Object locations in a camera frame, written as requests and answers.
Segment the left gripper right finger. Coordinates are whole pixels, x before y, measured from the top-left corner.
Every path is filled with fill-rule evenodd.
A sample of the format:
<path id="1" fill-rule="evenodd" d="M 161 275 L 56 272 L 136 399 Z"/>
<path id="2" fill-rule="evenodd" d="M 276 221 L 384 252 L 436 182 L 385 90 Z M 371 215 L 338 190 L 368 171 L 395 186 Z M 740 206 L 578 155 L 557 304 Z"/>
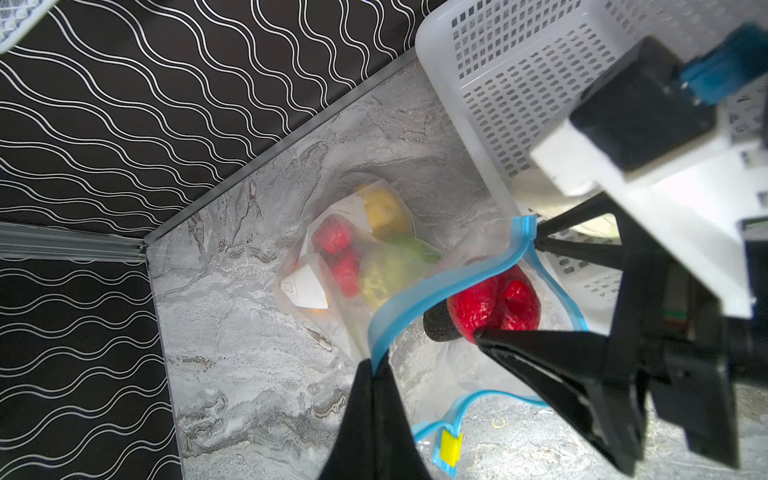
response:
<path id="1" fill-rule="evenodd" d="M 373 376 L 375 478 L 430 480 L 416 448 L 388 356 Z"/>

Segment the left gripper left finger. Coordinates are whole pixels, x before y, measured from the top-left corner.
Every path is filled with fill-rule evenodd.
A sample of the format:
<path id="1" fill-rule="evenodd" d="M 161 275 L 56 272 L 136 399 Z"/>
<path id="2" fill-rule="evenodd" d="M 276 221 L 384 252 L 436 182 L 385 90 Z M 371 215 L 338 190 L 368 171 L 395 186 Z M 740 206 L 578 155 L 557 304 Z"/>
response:
<path id="1" fill-rule="evenodd" d="M 320 479 L 373 479 L 375 442 L 371 361 L 356 371 L 346 410 L 333 449 Z"/>

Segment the red yellow mango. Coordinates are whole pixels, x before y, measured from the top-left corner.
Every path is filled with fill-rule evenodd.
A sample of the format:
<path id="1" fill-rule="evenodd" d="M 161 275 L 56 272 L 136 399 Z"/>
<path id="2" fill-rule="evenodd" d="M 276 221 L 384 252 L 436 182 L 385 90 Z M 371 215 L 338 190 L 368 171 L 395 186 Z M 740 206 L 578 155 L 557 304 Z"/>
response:
<path id="1" fill-rule="evenodd" d="M 328 315 L 327 309 L 301 308 L 300 311 L 308 318 L 324 318 Z"/>

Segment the white daikon radish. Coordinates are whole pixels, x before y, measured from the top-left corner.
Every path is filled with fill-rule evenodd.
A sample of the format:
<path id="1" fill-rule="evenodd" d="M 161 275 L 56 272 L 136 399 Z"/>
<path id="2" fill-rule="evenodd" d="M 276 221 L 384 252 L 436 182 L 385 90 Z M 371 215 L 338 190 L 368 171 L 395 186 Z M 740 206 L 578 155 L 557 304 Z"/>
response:
<path id="1" fill-rule="evenodd" d="M 592 189 L 584 195 L 565 196 L 539 169 L 527 169 L 511 179 L 511 191 L 515 198 L 545 220 L 561 215 L 601 193 Z M 572 227 L 576 232 L 594 238 L 619 240 L 620 234 L 615 217 L 605 214 Z"/>

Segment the clear zip top bag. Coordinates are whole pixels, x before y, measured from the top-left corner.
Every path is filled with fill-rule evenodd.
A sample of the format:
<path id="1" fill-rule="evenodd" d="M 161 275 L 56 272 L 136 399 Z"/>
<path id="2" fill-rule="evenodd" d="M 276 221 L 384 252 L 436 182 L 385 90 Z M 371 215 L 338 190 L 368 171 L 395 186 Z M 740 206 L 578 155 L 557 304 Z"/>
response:
<path id="1" fill-rule="evenodd" d="M 417 394 L 406 406 L 413 439 L 431 447 L 431 460 L 437 468 L 455 475 L 462 450 L 463 419 L 473 404 L 486 397 L 504 396 L 540 405 L 541 398 L 464 337 L 444 343 L 430 340 L 423 328 L 424 313 L 519 265 L 530 278 L 542 307 L 539 328 L 531 331 L 579 332 L 586 330 L 587 323 L 536 253 L 537 221 L 532 216 L 481 223 L 448 252 L 432 245 L 442 253 L 442 260 L 376 311 L 361 292 L 347 298 L 329 268 L 333 255 L 318 252 L 311 237 L 326 217 L 345 218 L 354 227 L 349 247 L 356 250 L 361 265 L 366 253 L 384 240 L 372 235 L 363 199 L 356 193 L 363 184 L 390 187 L 411 214 L 413 231 L 406 235 L 429 243 L 394 187 L 384 179 L 368 176 L 362 183 L 344 189 L 339 199 L 307 223 L 279 270 L 275 296 L 282 310 L 309 319 L 350 358 L 370 360 L 371 368 L 377 369 L 388 356 L 391 367 L 411 370 L 412 376 L 402 386 Z M 328 315 L 308 318 L 301 308 L 327 309 Z"/>

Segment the green cabbage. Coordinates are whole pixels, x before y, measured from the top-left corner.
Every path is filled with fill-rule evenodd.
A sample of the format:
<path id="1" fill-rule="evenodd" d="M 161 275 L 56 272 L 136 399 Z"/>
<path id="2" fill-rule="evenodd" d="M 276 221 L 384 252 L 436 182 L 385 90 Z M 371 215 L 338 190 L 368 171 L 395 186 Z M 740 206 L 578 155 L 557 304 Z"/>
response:
<path id="1" fill-rule="evenodd" d="M 387 237 L 363 257 L 358 279 L 360 292 L 376 311 L 430 273 L 442 257 L 432 245 L 412 235 Z"/>

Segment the yellow potato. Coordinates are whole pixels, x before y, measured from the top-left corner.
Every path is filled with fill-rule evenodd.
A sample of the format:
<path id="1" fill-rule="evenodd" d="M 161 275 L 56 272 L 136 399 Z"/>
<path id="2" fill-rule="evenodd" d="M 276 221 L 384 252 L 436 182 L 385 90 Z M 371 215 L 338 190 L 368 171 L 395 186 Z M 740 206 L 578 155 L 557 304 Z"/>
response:
<path id="1" fill-rule="evenodd" d="M 413 231 L 411 214 L 400 197 L 384 184 L 363 184 L 356 193 L 363 199 L 372 235 L 385 239 Z"/>

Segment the black avocado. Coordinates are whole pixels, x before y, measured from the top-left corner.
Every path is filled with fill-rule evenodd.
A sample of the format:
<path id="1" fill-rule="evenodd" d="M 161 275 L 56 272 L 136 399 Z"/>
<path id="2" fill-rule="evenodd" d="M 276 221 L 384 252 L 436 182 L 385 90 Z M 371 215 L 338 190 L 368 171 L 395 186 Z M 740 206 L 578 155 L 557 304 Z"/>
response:
<path id="1" fill-rule="evenodd" d="M 462 337 L 450 316 L 446 301 L 442 301 L 423 315 L 423 328 L 426 336 L 438 343 L 450 342 Z"/>

